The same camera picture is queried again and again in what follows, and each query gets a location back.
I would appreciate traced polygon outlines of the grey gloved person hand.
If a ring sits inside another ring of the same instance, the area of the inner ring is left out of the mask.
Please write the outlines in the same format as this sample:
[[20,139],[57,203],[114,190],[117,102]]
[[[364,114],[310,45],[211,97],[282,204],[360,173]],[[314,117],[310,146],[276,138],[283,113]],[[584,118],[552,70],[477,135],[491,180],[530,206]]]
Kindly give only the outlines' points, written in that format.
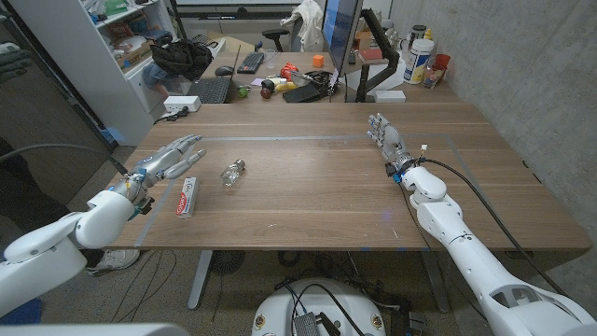
[[13,77],[20,77],[27,72],[27,67],[33,65],[33,53],[22,49],[13,42],[1,44],[1,82],[6,82]]

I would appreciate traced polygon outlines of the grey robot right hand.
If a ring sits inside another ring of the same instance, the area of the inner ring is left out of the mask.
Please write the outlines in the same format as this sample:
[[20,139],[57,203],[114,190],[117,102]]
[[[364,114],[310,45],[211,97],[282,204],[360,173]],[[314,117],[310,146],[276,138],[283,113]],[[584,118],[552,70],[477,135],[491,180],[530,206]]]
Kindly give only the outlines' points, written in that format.
[[415,163],[402,136],[382,114],[370,115],[368,122],[371,126],[368,136],[382,151],[387,175],[402,176]]

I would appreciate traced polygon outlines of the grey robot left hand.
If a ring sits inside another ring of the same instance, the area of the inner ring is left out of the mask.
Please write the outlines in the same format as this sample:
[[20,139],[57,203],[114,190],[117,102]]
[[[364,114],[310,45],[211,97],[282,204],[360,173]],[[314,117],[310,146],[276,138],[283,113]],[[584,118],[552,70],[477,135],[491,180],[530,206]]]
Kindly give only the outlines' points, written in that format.
[[124,196],[134,206],[149,207],[153,203],[153,198],[148,195],[149,188],[163,179],[180,177],[206,154],[206,150],[201,149],[184,158],[187,151],[200,140],[201,136],[194,134],[173,140],[138,161],[110,190]]

